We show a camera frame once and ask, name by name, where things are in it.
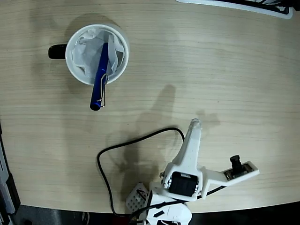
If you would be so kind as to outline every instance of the black floor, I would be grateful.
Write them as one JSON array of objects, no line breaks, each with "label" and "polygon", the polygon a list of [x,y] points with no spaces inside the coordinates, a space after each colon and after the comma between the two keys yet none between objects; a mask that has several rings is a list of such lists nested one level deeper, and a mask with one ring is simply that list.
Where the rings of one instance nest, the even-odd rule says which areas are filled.
[{"label": "black floor", "polygon": [[[300,202],[250,210],[195,213],[189,225],[271,225],[300,224]],[[87,213],[20,206],[14,216],[15,225],[86,225]],[[127,225],[126,218],[113,214],[90,213],[89,225]]]}]

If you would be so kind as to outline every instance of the perforated plate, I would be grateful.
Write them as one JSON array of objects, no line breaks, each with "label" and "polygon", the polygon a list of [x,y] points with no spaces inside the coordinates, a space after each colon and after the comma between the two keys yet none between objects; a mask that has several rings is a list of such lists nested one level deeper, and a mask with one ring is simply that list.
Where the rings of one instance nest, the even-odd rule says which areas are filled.
[{"label": "perforated plate", "polygon": [[126,206],[131,211],[137,211],[145,206],[149,191],[143,183],[137,183],[126,199]]}]

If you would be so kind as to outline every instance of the blue pen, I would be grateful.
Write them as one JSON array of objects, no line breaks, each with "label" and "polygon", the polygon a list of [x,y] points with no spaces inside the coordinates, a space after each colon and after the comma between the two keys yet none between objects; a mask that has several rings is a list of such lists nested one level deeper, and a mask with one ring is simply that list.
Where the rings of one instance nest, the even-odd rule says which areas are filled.
[{"label": "blue pen", "polygon": [[105,106],[105,85],[107,83],[107,64],[108,64],[108,43],[102,47],[98,70],[95,77],[92,97],[90,99],[90,109],[98,111]]}]

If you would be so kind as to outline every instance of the white plastic part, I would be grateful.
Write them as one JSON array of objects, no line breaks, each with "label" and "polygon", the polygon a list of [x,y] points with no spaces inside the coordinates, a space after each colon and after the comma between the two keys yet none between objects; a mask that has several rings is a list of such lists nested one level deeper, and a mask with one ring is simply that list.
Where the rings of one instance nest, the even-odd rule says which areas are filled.
[{"label": "white plastic part", "polygon": [[[159,190],[161,195],[185,201],[197,200],[199,190],[202,189],[202,172],[197,169],[200,139],[201,122],[198,119],[192,119],[179,153],[171,163],[168,163],[165,169],[165,175],[162,181],[163,188]],[[180,172],[197,177],[199,181],[198,189],[191,197],[170,193],[168,191],[170,183],[172,182],[172,174],[174,172]]]},{"label": "white plastic part", "polygon": [[[151,198],[147,198],[147,203],[145,205],[154,205],[163,202],[173,202],[174,199],[160,195],[157,190],[161,187],[160,183],[151,182],[150,191],[152,191]],[[185,204],[174,204],[161,207],[159,209],[153,208],[148,211],[143,212],[139,216],[139,220],[143,220],[143,225],[146,225],[146,221],[149,225],[156,225],[159,220],[171,221],[173,223],[178,223],[181,225],[188,225],[189,221],[192,219],[192,213]]]},{"label": "white plastic part", "polygon": [[149,191],[143,183],[137,183],[126,199],[126,206],[131,211],[137,211],[144,207]]},{"label": "white plastic part", "polygon": [[207,170],[205,167],[201,168],[201,171],[203,173],[203,187],[201,192],[201,196],[202,199],[205,199],[207,196],[207,192],[210,188],[211,184],[216,184],[219,186],[231,186],[237,183],[240,183],[244,180],[248,180],[251,177],[254,177],[256,175],[259,175],[259,170],[258,168],[253,165],[253,163],[251,163],[250,161],[243,163],[244,164],[248,164],[253,171],[248,172],[242,176],[239,176],[237,178],[233,178],[232,180],[228,180],[224,174],[224,172],[228,171],[228,170],[224,170],[222,172],[218,172],[218,171],[213,171],[213,170]]},{"label": "white plastic part", "polygon": [[104,30],[107,30],[113,34],[115,34],[121,41],[123,47],[124,47],[124,60],[122,62],[122,64],[119,66],[119,68],[117,69],[117,71],[111,75],[108,76],[108,81],[107,83],[111,83],[115,80],[117,80],[122,73],[124,72],[127,64],[128,64],[128,60],[129,60],[129,41],[128,38],[125,34],[125,32],[123,32],[121,30],[120,27],[114,25],[114,24],[92,24],[92,25],[88,25],[86,27],[81,28],[80,30],[78,30],[75,34],[73,34],[73,36],[70,38],[69,42],[67,43],[67,47],[66,47],[66,63],[67,63],[67,67],[70,70],[71,74],[79,81],[81,81],[82,83],[88,84],[88,85],[94,85],[95,82],[95,78],[91,78],[88,77],[84,74],[84,71],[74,65],[73,60],[72,60],[72,50],[75,47],[75,44],[78,40],[78,38],[86,31],[92,29],[92,28],[101,28]]},{"label": "white plastic part", "polygon": [[225,8],[241,9],[241,10],[246,10],[246,11],[250,11],[250,12],[276,16],[276,17],[283,18],[283,19],[290,19],[293,15],[292,8],[289,8],[288,14],[282,14],[282,13],[274,12],[274,11],[263,9],[263,8],[245,6],[245,5],[241,5],[241,4],[230,3],[230,2],[225,2],[225,1],[217,1],[217,0],[176,0],[176,1],[182,2],[182,3],[194,3],[194,4],[202,4],[202,5],[209,5],[209,6],[221,6],[221,7],[225,7]]}]

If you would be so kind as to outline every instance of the white mug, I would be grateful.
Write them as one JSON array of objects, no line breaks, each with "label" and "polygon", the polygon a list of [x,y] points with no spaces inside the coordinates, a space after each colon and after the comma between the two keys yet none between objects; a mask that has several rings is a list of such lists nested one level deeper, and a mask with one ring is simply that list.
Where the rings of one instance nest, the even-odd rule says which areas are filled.
[{"label": "white mug", "polygon": [[129,60],[129,41],[126,36],[126,34],[121,30],[120,27],[114,25],[114,24],[92,24],[85,26],[78,30],[73,36],[70,38],[67,44],[60,44],[60,45],[53,45],[48,50],[48,56],[50,59],[65,59],[67,63],[67,67],[71,74],[82,83],[88,84],[88,85],[94,85],[95,79],[88,77],[84,74],[84,71],[79,68],[78,66],[74,65],[72,60],[72,50],[75,47],[75,44],[79,37],[86,32],[87,30],[90,30],[92,28],[101,28],[104,30],[107,30],[113,34],[115,34],[121,41],[124,47],[124,60],[122,61],[122,64],[119,66],[119,68],[116,70],[115,73],[108,75],[108,81],[107,83],[111,83],[115,80],[117,80],[122,73],[124,72],[128,60]]}]

